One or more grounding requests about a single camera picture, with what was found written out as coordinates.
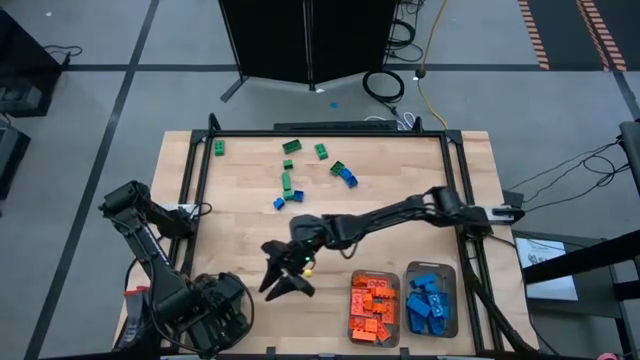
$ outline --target yellow cable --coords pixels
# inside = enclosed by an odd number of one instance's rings
[[[431,26],[429,39],[427,40],[427,45],[424,48],[424,56],[422,57],[422,64],[420,64],[420,70],[422,70],[423,72],[425,71],[425,63],[427,62],[427,55],[429,54],[429,49],[431,48],[431,39],[433,39],[433,33],[435,32],[436,27],[438,26],[438,22],[440,22],[440,17],[442,15],[442,12],[444,11],[445,6],[447,5],[447,1],[448,0],[442,0],[440,11],[438,11],[438,15],[436,16],[436,19],[433,21],[433,25]],[[424,103],[427,105],[429,112],[431,112],[431,114],[433,114],[433,116],[435,116],[436,119],[440,120],[440,123],[442,124],[442,126],[444,126],[445,129],[448,129],[449,126],[447,125],[447,121],[435,111],[433,106],[431,106],[431,104],[429,103],[429,100],[427,100],[427,97],[424,96],[424,94],[422,93],[422,88],[420,87],[420,80],[422,79],[418,79],[418,81],[416,82],[418,83],[418,92],[420,93],[422,100],[424,100]]]

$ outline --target table frame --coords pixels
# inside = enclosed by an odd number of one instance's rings
[[[456,182],[454,177],[454,169],[453,163],[451,160],[451,152],[449,151],[449,144],[453,144],[456,150],[458,166],[460,169],[460,175],[462,180],[462,189],[464,190],[465,202],[469,205],[474,204],[473,190],[471,187],[471,179],[469,176],[469,169],[467,166],[466,156],[464,152],[464,143],[462,138],[462,132],[460,130],[444,130],[444,131],[425,131],[422,129],[422,121],[420,118],[417,119],[416,123],[413,126],[413,129],[410,131],[376,131],[376,130],[344,130],[341,129],[339,131],[336,130],[295,130],[295,131],[275,131],[275,130],[222,130],[220,128],[220,124],[216,119],[214,114],[209,115],[209,126],[208,129],[205,130],[192,130],[191,138],[189,141],[189,151],[187,153],[186,166],[183,173],[182,185],[180,190],[180,196],[178,199],[178,203],[185,204],[188,201],[189,197],[189,188],[193,178],[194,167],[196,163],[197,149],[204,142],[204,151],[202,153],[202,160],[200,171],[198,174],[198,181],[196,185],[196,194],[195,194],[195,205],[201,206],[204,202],[204,192],[207,183],[208,176],[208,168],[211,162],[212,148],[215,137],[314,137],[314,136],[324,136],[324,137],[428,137],[428,138],[436,138],[440,142],[440,149],[442,151],[442,160],[444,164],[445,178],[447,181],[447,186],[449,186],[452,190],[456,190]],[[180,252],[180,242],[186,241],[186,250],[184,253],[184,259],[182,262],[182,266],[180,267],[180,271],[191,276],[191,271],[193,267],[193,258],[195,255],[196,248],[196,240],[198,237],[198,228],[199,228],[199,218],[195,220],[195,233],[191,238],[188,239],[172,239],[169,247],[169,261],[173,266],[175,266],[178,261],[178,255]],[[467,261],[464,259],[470,259],[469,251],[467,248],[467,239],[469,238],[468,229],[463,226],[456,226],[456,240],[458,245],[458,254],[460,261]],[[502,342],[501,330],[498,327],[497,321],[500,321],[502,327],[505,325],[508,328],[507,332],[515,333],[515,331],[510,327],[506,317],[500,312],[499,308],[492,304],[490,306],[491,309],[488,309],[488,320],[491,332],[492,343],[494,344],[493,349],[487,349],[484,344],[483,334],[480,327],[480,318],[478,314],[478,305],[475,300],[476,295],[484,295],[479,296],[482,302],[487,305],[486,302],[493,303],[493,290],[491,287],[491,279],[489,277],[489,269],[487,265],[486,254],[484,251],[484,245],[482,241],[473,241],[474,252],[476,257],[474,260],[477,261],[478,266],[478,277],[476,277],[475,272],[472,277],[476,278],[476,280],[480,280],[480,284],[482,289],[484,290],[484,294],[478,294],[473,290],[470,281],[468,280],[469,274],[466,274],[465,269],[469,269],[468,271],[472,271],[471,266],[462,266],[463,272],[463,282],[465,287],[465,295],[467,300],[467,307],[469,310],[469,321],[471,325],[471,333],[473,336],[474,348],[476,354],[486,354],[487,352],[504,352],[504,344]],[[400,348],[401,357],[403,352],[408,356],[407,348]],[[161,348],[161,353],[163,354],[177,354],[179,351],[176,345],[172,345],[170,347]],[[269,354],[272,353],[275,356],[275,348],[268,347],[266,349],[267,357],[270,357]],[[246,357],[246,356],[255,356],[258,354],[225,354],[226,357]],[[381,355],[377,357],[389,357],[392,355]]]

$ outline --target white paper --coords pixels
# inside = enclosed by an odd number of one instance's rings
[[[566,254],[559,241],[516,238],[516,246],[523,269]],[[527,285],[527,293],[530,299],[578,300],[573,276]]]

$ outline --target blue lego brick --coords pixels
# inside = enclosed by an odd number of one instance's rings
[[[411,287],[415,289],[415,288],[418,288],[418,287],[424,287],[427,284],[434,284],[435,285],[437,279],[438,278],[434,274],[428,274],[428,275],[420,276],[420,277],[417,277],[417,278],[411,280]]]
[[[429,333],[431,335],[442,336],[446,330],[444,326],[444,318],[435,318],[430,316],[427,319],[427,325],[429,326]]]
[[[407,311],[409,312],[409,328],[411,331],[417,334],[423,333],[427,326],[427,319],[423,318],[413,310]]]
[[[354,187],[358,186],[358,179],[356,179],[355,176],[351,176],[346,180],[346,182],[347,186],[349,186],[349,189],[353,189]]]
[[[436,284],[430,283],[424,285],[424,291],[428,294],[433,294],[438,292],[438,286]]]
[[[418,294],[411,294],[411,296],[409,296],[409,300],[407,300],[407,307],[425,318],[429,316],[429,313],[431,312],[429,305],[425,304]]]
[[[294,191],[292,200],[297,202],[304,201],[304,191],[300,191],[300,190]]]
[[[431,307],[431,314],[434,317],[443,317],[444,315],[444,309],[442,307],[442,305],[434,305]]]
[[[273,202],[273,207],[277,210],[280,210],[284,207],[284,200],[282,198],[277,198],[276,201]]]
[[[349,171],[349,169],[343,168],[342,170],[340,170],[340,177],[344,179],[344,181],[349,180],[349,178],[352,176],[353,174],[351,174],[351,171]]]

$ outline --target blue small object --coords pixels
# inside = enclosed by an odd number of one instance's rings
[[[351,176],[350,178],[348,178],[346,180],[346,182],[347,182],[347,186],[349,186],[349,189],[352,189],[352,188],[358,186],[358,179],[356,179],[355,176]]]
[[[429,283],[424,285],[424,291],[428,294],[433,294],[438,292],[438,286],[435,283]]]
[[[349,180],[349,178],[352,177],[352,176],[353,176],[353,174],[351,174],[351,171],[349,171],[349,169],[344,168],[344,169],[340,170],[340,177],[342,179],[344,179],[344,181]]]
[[[440,295],[439,294],[427,295],[427,302],[429,302],[429,305],[431,306],[440,305]]]
[[[425,287],[427,284],[435,285],[437,279],[438,278],[434,274],[420,276],[411,280],[411,287],[415,289],[418,287]]]
[[[409,326],[411,331],[417,334],[421,334],[424,332],[424,329],[427,325],[427,319],[423,318],[417,312],[413,310],[409,311]]]
[[[433,317],[430,316],[427,319],[427,325],[429,326],[429,332],[432,335],[444,335],[445,327],[444,327],[444,318],[441,317]]]
[[[425,302],[420,299],[420,295],[415,293],[412,293],[411,296],[409,296],[409,300],[407,300],[407,307],[424,318],[428,317],[431,312],[429,305],[425,304]]]
[[[302,202],[304,200],[304,191],[296,190],[293,192],[293,201]]]
[[[273,207],[277,210],[280,210],[284,207],[284,200],[282,198],[277,198],[276,201],[273,202]]]

